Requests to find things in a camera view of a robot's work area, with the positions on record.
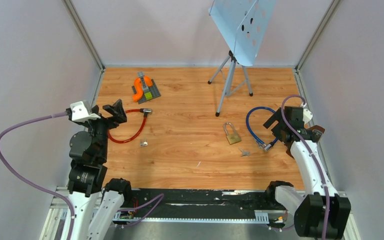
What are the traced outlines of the blue cable lock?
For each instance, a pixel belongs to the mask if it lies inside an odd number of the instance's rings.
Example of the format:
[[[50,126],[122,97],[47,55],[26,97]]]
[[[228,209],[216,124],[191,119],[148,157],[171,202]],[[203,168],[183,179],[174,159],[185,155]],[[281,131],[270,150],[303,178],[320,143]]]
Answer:
[[[257,127],[257,120],[252,119],[254,114],[258,111],[266,111],[270,112],[271,114],[274,114],[276,111],[273,108],[267,106],[256,106],[251,108],[245,117],[245,125],[249,134],[252,136],[257,147],[263,152],[267,153],[278,143],[279,139],[273,136],[272,140],[268,140],[261,135],[262,127]]]

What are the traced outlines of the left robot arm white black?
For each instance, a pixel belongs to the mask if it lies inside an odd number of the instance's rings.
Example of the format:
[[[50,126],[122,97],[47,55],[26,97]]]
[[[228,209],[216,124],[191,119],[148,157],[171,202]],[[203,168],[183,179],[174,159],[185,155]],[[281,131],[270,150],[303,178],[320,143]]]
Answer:
[[[104,184],[108,132],[127,122],[127,116],[121,99],[103,109],[111,116],[102,116],[99,107],[91,107],[87,101],[72,103],[67,109],[68,119],[86,130],[77,132],[69,141],[69,209],[61,234],[63,240],[104,239],[117,210],[133,201],[128,180],[113,178]]]

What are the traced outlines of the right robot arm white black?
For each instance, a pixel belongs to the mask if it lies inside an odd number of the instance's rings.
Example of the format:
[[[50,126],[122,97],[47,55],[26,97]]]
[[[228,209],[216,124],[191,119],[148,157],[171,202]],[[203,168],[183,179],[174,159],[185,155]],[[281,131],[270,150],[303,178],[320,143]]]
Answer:
[[[283,206],[293,215],[298,236],[339,240],[344,236],[351,203],[340,196],[320,160],[318,142],[325,129],[319,125],[307,128],[312,113],[303,107],[280,107],[263,124],[286,147],[299,168],[305,194],[300,194],[286,181],[271,181],[265,195],[272,209]]]

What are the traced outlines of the orange grey toy block build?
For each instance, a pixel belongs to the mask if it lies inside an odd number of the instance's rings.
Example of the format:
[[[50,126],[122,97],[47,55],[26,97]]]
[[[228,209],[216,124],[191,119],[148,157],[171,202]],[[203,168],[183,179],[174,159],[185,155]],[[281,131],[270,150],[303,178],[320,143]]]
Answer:
[[[161,96],[155,81],[145,75],[143,71],[137,73],[137,78],[134,80],[132,90],[132,100],[138,104],[143,104]]]

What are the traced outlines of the small silver keys left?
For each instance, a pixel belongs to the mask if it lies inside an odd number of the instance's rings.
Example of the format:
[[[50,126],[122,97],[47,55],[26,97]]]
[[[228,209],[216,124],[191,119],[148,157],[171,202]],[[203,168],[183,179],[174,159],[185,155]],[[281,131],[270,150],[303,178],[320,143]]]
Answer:
[[[144,139],[141,139],[140,140],[140,143],[139,143],[139,146],[140,147],[146,147],[148,146],[148,141],[144,138]]]

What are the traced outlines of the small silver keys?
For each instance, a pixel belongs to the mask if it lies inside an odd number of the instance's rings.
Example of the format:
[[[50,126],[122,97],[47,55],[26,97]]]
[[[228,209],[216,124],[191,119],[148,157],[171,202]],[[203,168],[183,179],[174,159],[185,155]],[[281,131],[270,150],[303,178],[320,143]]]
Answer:
[[[140,147],[146,147],[148,146],[148,141],[144,138],[144,139],[141,139],[140,140],[140,143],[139,143],[139,146]]]
[[[241,155],[240,155],[241,157],[250,156],[249,151],[243,150],[242,148],[239,148],[239,150],[241,151]]]

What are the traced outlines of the brown wooden metronome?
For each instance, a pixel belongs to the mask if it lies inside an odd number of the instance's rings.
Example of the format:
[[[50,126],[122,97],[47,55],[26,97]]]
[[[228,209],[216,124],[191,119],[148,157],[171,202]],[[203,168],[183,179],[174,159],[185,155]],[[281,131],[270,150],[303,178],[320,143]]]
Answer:
[[[299,134],[304,135],[303,138],[305,140],[311,140],[313,143],[318,143],[326,130],[319,125],[314,125],[309,128],[302,128],[300,129],[300,131],[301,132]],[[288,142],[285,144],[287,147],[286,153],[293,159],[294,157],[292,156],[292,153],[291,153],[291,147],[293,142],[295,142],[297,139],[298,139],[297,137],[293,137],[291,142]]]

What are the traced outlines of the small silver keys right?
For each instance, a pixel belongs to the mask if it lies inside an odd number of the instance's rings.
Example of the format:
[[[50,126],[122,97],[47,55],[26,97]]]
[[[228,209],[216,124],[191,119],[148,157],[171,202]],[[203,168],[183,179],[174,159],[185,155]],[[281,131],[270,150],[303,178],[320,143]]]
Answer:
[[[250,156],[249,151],[243,150],[242,148],[239,148],[239,150],[241,151],[241,155],[240,155],[241,157]]]

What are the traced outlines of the brass padlock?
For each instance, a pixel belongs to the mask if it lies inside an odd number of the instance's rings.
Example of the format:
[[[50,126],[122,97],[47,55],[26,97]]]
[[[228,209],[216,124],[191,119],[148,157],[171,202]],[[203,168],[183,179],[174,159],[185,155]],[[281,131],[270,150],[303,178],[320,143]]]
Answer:
[[[227,130],[227,126],[231,127],[232,133],[229,133]],[[240,135],[237,133],[234,125],[230,122],[226,122],[223,124],[223,129],[226,134],[226,139],[230,145],[237,144],[242,141]]]

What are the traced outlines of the light blue music stand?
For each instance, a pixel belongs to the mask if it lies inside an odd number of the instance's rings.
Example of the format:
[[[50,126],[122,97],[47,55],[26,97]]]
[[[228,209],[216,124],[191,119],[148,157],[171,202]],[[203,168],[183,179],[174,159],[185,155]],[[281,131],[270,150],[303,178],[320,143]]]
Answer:
[[[275,0],[214,0],[208,9],[209,16],[229,48],[227,57],[207,82],[211,84],[225,65],[229,65],[227,77],[223,78],[224,87],[216,117],[220,116],[224,99],[242,85],[247,85],[251,97],[254,95],[247,68],[255,64],[275,6]],[[244,80],[232,89],[237,65],[242,68]]]

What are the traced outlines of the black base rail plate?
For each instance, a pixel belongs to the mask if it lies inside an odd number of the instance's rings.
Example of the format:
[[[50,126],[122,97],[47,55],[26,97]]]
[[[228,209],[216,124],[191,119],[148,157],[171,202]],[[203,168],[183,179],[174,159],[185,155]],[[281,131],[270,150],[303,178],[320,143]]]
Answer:
[[[135,217],[251,219],[260,211],[270,219],[286,209],[267,201],[264,190],[135,188],[122,207],[138,207]]]

